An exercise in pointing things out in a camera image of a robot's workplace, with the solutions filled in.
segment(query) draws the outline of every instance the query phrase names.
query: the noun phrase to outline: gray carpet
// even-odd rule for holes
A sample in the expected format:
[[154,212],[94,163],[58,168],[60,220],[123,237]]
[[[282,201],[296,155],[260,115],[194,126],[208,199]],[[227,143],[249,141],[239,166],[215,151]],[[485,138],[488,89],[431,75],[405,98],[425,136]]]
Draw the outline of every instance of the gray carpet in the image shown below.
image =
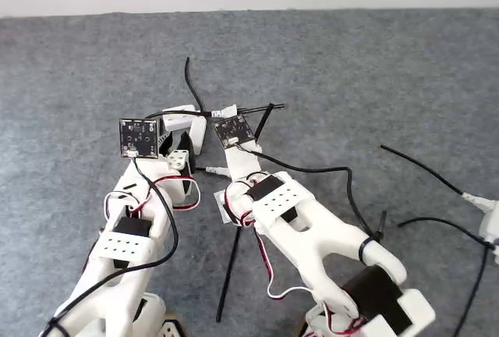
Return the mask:
[[[422,334],[451,335],[482,248],[435,223],[397,229],[418,215],[477,232],[482,213],[386,143],[440,170],[461,188],[499,197],[499,11],[212,12],[0,20],[0,335],[36,335],[69,295],[103,225],[101,201],[122,174],[117,120],[193,101],[209,108],[284,102],[262,133],[268,154],[296,165],[350,165],[360,209],[408,269],[437,320]],[[258,115],[249,120],[258,122]],[[199,165],[223,165],[213,131]],[[279,170],[266,161],[263,167]],[[345,175],[294,174],[340,218],[356,223]],[[287,336],[312,306],[308,294],[269,300],[267,274],[245,232],[222,323],[214,322],[234,228],[198,175],[203,201],[178,214],[176,255],[154,273],[161,295],[194,337]],[[276,289],[299,276],[276,251]],[[361,266],[329,257],[343,283]],[[492,258],[462,335],[497,335],[499,270]]]

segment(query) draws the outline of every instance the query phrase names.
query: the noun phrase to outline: black cable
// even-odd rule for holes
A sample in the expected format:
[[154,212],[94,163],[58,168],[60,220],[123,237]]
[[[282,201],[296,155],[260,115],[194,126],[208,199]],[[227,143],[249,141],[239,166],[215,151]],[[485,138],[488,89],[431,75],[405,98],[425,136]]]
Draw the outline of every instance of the black cable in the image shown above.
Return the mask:
[[473,284],[473,287],[471,289],[471,294],[469,294],[468,301],[466,302],[465,310],[462,313],[461,318],[459,319],[458,326],[454,330],[452,337],[458,337],[459,332],[461,331],[462,326],[465,324],[466,318],[468,317],[469,310],[471,309],[476,293],[478,292],[480,283],[482,282],[483,273],[485,272],[485,267],[487,266],[487,255],[489,253],[489,249],[490,249],[489,247],[485,247],[485,249],[483,249],[482,264],[480,265],[478,277],[476,278],[475,284]]
[[227,266],[227,271],[225,272],[224,285],[221,288],[220,300],[218,301],[217,317],[215,318],[215,321],[217,323],[221,321],[221,314],[224,310],[225,297],[227,296],[228,284],[231,281],[232,267],[234,266],[235,257],[237,254],[237,248],[239,245],[239,237],[241,236],[241,231],[242,228],[238,226],[235,231],[234,243],[232,244],[231,257],[228,259],[228,266]]
[[413,222],[441,222],[442,224],[450,225],[450,226],[456,228],[457,230],[465,233],[469,238],[474,239],[480,245],[484,245],[485,247],[490,248],[490,249],[494,248],[494,245],[492,243],[489,243],[486,240],[482,239],[481,237],[478,237],[478,236],[474,235],[469,230],[464,229],[462,226],[457,225],[454,222],[450,222],[450,221],[442,219],[442,218],[431,218],[431,217],[426,217],[426,216],[423,216],[423,217],[420,217],[420,218],[411,218],[411,219],[409,219],[409,220],[407,220],[405,222],[399,223],[397,226],[399,228],[402,228],[402,227],[404,227],[404,226],[406,226],[408,224],[411,224]]
[[267,159],[268,161],[272,161],[273,163],[280,165],[281,167],[291,169],[292,171],[297,171],[297,172],[305,172],[305,173],[325,173],[325,172],[347,172],[347,181],[346,181],[346,193],[347,196],[349,197],[349,203],[350,206],[352,207],[353,213],[357,217],[357,220],[359,220],[360,225],[362,226],[362,229],[368,236],[375,237],[376,240],[378,240],[378,237],[376,233],[373,232],[373,230],[369,227],[367,224],[366,220],[360,213],[359,209],[357,208],[357,204],[353,198],[353,192],[352,192],[352,180],[353,180],[353,171],[350,167],[330,167],[330,168],[300,168],[296,167],[294,165],[290,165],[287,163],[284,163],[283,161],[280,161],[276,158],[272,158],[269,155],[262,154],[260,152],[256,151],[249,151],[241,146],[237,146],[238,149],[241,151],[249,152],[250,154],[253,154],[259,158]]
[[150,263],[136,265],[134,267],[128,267],[128,268],[121,269],[119,271],[116,271],[116,272],[111,273],[110,275],[104,277],[101,281],[96,282],[93,286],[88,288],[85,292],[81,293],[77,298],[75,298],[66,307],[64,307],[64,309],[57,316],[53,317],[51,319],[51,321],[48,323],[45,330],[42,332],[41,337],[46,337],[48,335],[48,333],[50,333],[50,331],[53,328],[57,328],[56,325],[66,316],[66,314],[68,312],[70,312],[78,303],[80,303],[82,300],[87,298],[95,290],[97,290],[101,286],[103,286],[106,282],[111,281],[112,279],[117,278],[121,275],[124,275],[125,273],[157,267],[158,265],[161,265],[161,264],[165,263],[168,259],[170,259],[170,257],[172,257],[173,254],[175,253],[175,251],[177,250],[177,246],[179,245],[179,231],[177,230],[177,225],[175,224],[175,219],[173,218],[172,210],[170,210],[170,207],[168,206],[168,203],[166,202],[165,197],[163,197],[163,194],[161,194],[161,192],[156,187],[156,185],[150,179],[148,179],[147,176],[145,176],[142,173],[142,171],[140,171],[139,166],[136,163],[136,159],[133,158],[132,161],[133,161],[133,164],[135,165],[137,172],[142,176],[143,179],[146,180],[149,187],[157,194],[157,197],[159,198],[161,204],[165,208],[166,214],[168,215],[168,218],[170,219],[170,224],[172,227],[172,233],[173,233],[172,248],[163,258],[161,258],[157,261],[152,261]]
[[468,317],[469,310],[471,309],[473,300],[475,299],[476,292],[478,291],[478,288],[480,286],[480,283],[482,281],[483,277],[483,272],[485,271],[485,266],[487,265],[487,254],[489,250],[493,250],[495,248],[495,245],[493,245],[490,242],[487,242],[486,240],[482,239],[481,237],[478,237],[471,233],[470,231],[464,229],[460,225],[455,224],[454,222],[450,222],[448,220],[444,220],[442,218],[431,218],[431,217],[421,217],[421,218],[411,218],[410,220],[407,220],[405,222],[401,222],[398,224],[398,227],[401,228],[403,226],[406,226],[408,224],[411,224],[413,222],[425,222],[425,221],[430,221],[430,222],[441,222],[443,224],[447,224],[449,226],[452,226],[459,230],[460,232],[465,233],[469,238],[475,240],[477,243],[480,245],[483,245],[484,250],[483,250],[483,257],[482,257],[482,264],[480,265],[480,271],[478,273],[478,277],[476,278],[475,284],[473,285],[471,294],[469,295],[468,301],[466,302],[465,310],[462,313],[461,318],[459,319],[459,323],[454,330],[454,333],[452,334],[452,337],[457,337],[459,335],[459,332],[462,329],[462,326],[465,324],[466,318]]
[[63,337],[71,337],[68,331],[66,331],[60,324],[54,323],[54,328],[58,329],[62,333]]
[[390,151],[392,154],[395,154],[397,156],[400,156],[401,158],[404,158],[405,160],[409,160],[411,163],[418,165],[420,168],[424,169],[425,171],[429,172],[431,175],[439,179],[445,186],[450,188],[451,190],[455,191],[459,195],[463,195],[462,190],[448,182],[444,177],[442,177],[440,174],[435,172],[432,168],[428,167],[427,165],[424,165],[421,161],[416,160],[415,158],[411,158],[410,156],[403,154],[400,151],[394,150],[393,148],[389,146],[385,146],[384,144],[381,144],[380,147],[383,150]]
[[262,133],[262,130],[264,129],[265,124],[267,123],[268,117],[271,115],[272,110],[274,109],[274,105],[272,103],[269,103],[267,106],[267,109],[265,110],[264,115],[260,119],[260,122],[258,123],[257,130],[255,130],[255,138],[258,140],[260,138],[260,135]]
[[[263,107],[255,107],[255,108],[238,108],[237,113],[238,113],[238,115],[245,115],[248,113],[262,112],[262,111],[265,111],[267,109],[267,107],[268,107],[268,105],[265,105]],[[282,103],[278,104],[278,105],[274,105],[274,109],[283,109],[283,108],[285,108],[285,105],[283,105]]]
[[204,104],[201,101],[199,95],[197,95],[197,92],[194,90],[193,84],[190,82],[189,61],[189,56],[187,56],[186,64],[184,65],[184,77],[186,78],[187,87],[189,88],[190,92],[193,93],[194,99],[196,99],[197,105],[200,107],[200,111],[203,112]]

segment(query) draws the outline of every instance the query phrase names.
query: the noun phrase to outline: black circuit board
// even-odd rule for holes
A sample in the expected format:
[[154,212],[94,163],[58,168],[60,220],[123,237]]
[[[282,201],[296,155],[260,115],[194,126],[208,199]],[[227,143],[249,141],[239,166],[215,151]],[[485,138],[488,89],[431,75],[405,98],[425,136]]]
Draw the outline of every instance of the black circuit board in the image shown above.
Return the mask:
[[214,125],[214,129],[224,148],[234,147],[236,144],[244,144],[255,139],[242,115],[219,121]]
[[120,119],[119,144],[123,158],[157,159],[156,120]]

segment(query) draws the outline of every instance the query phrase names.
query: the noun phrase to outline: white plastic part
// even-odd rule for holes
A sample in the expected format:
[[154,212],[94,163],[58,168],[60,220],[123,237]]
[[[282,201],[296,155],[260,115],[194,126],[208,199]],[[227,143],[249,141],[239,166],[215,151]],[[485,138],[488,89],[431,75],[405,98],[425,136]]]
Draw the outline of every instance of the white plastic part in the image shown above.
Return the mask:
[[[435,320],[435,311],[424,298],[423,294],[416,289],[404,290],[402,296],[397,300],[398,304],[404,310],[405,314],[411,321],[410,325],[400,335],[396,335],[386,322],[382,315],[377,315],[374,319],[366,323],[357,333],[355,337],[414,337],[418,335],[424,328],[430,325]],[[326,317],[321,314],[323,307],[316,305],[309,310],[305,315],[306,323],[309,325],[309,331],[314,331],[316,335],[324,337],[340,336],[329,330]],[[335,331],[341,332],[347,329],[352,321],[351,318],[344,314],[333,315],[332,324]]]
[[131,263],[147,262],[152,257],[154,245],[154,241],[149,237],[103,232],[92,250],[91,256],[107,257]]
[[165,321],[157,337],[181,337],[181,335],[173,321]]
[[189,152],[187,150],[174,150],[166,160],[171,169],[182,171],[189,164]]
[[400,337],[413,337],[435,320],[435,311],[425,299],[423,294],[416,289],[408,289],[398,298],[398,304],[408,316],[412,325]]
[[189,137],[193,142],[194,154],[201,154],[203,147],[204,134],[206,132],[206,118],[197,116],[193,119],[190,125]]
[[[254,140],[245,142],[240,146],[248,151],[261,152],[261,147]],[[226,149],[225,158],[227,159],[227,166],[232,180],[241,179],[250,173],[261,171],[257,156],[241,151],[237,147]]]
[[[179,175],[177,170],[168,166],[167,159],[163,157],[158,160],[137,159],[136,161],[140,170],[151,180]],[[176,204],[183,202],[185,194],[182,181],[169,180],[159,182],[157,185],[170,209],[172,209],[172,200],[175,200]],[[139,200],[143,200],[149,186],[130,162],[116,189],[132,192]],[[57,309],[55,315],[78,295],[114,272],[113,259],[130,261],[131,265],[140,265],[150,263],[161,256],[170,221],[155,192],[151,193],[151,198],[143,207],[143,217],[152,221],[148,238],[113,232],[113,228],[124,215],[124,208],[122,204],[113,204],[113,200],[110,200],[109,220],[90,253],[85,271],[71,296]],[[165,305],[158,296],[144,293],[152,271],[153,268],[148,268],[129,272],[102,286],[78,303],[59,324],[70,335],[78,335],[81,332],[85,337],[157,337],[164,320]],[[140,300],[144,297],[147,303],[139,318],[133,322]],[[105,319],[105,332],[101,331],[100,324],[95,322],[96,319]],[[101,334],[88,334],[99,331]],[[49,333],[50,337],[60,335],[57,329]]]
[[[332,214],[287,172],[274,176],[284,184],[252,205],[258,233],[268,237],[295,265],[317,304],[326,303],[335,313],[358,317],[355,302],[329,278],[323,259],[335,253],[359,260],[359,248],[368,235]],[[230,195],[231,209],[238,216],[248,208],[249,198],[239,195],[240,198]],[[298,215],[296,220],[301,221],[299,229],[281,217],[293,207]],[[382,267],[396,284],[405,281],[407,273],[402,263],[379,243],[371,241],[365,246],[363,260],[366,265]]]
[[[191,111],[195,112],[196,108],[194,105],[180,105],[178,107],[166,108],[163,112],[167,111]],[[187,129],[191,126],[191,123],[194,119],[193,115],[163,115],[163,123],[165,125],[165,129],[168,132],[175,132],[176,130]]]
[[228,216],[227,211],[224,208],[224,204],[225,204],[224,194],[225,194],[225,190],[220,190],[220,191],[214,193],[213,195],[215,197],[215,201],[217,202],[217,207],[218,207],[218,210],[220,211],[220,216],[221,216],[222,222],[224,224],[228,224],[229,222],[232,222],[232,220]]

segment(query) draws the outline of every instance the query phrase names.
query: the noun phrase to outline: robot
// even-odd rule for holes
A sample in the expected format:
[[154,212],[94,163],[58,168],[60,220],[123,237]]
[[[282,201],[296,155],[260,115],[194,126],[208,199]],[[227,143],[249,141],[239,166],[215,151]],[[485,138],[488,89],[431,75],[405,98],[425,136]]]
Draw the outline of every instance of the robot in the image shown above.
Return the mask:
[[[222,112],[214,128],[225,149],[232,181],[215,199],[225,221],[253,229],[269,271],[270,297],[281,299],[292,290],[310,292],[317,305],[306,313],[300,336],[413,337],[429,325],[435,313],[423,294],[401,288],[407,277],[403,264],[374,237],[335,216],[287,172],[263,171],[257,156],[262,150],[244,117],[237,115],[237,109]],[[175,129],[206,125],[206,120],[185,120],[191,115],[200,117],[194,110],[179,109],[157,116],[163,125],[183,120]],[[104,199],[107,223],[80,280],[40,336],[183,335],[177,321],[165,319],[163,300],[145,290],[154,267],[175,252],[178,232],[172,212],[199,204],[199,198],[193,204],[182,203],[194,187],[199,193],[190,160],[192,143],[198,152],[203,142],[194,136],[203,137],[204,128],[191,128],[196,134],[187,140],[188,145],[184,140],[184,145],[164,154],[157,142],[158,131],[152,117],[121,120],[122,156],[131,160]],[[160,258],[171,234],[173,247]],[[280,295],[271,293],[274,273],[262,237],[293,263],[304,286]],[[322,264],[332,253],[361,261],[366,269],[339,287]]]

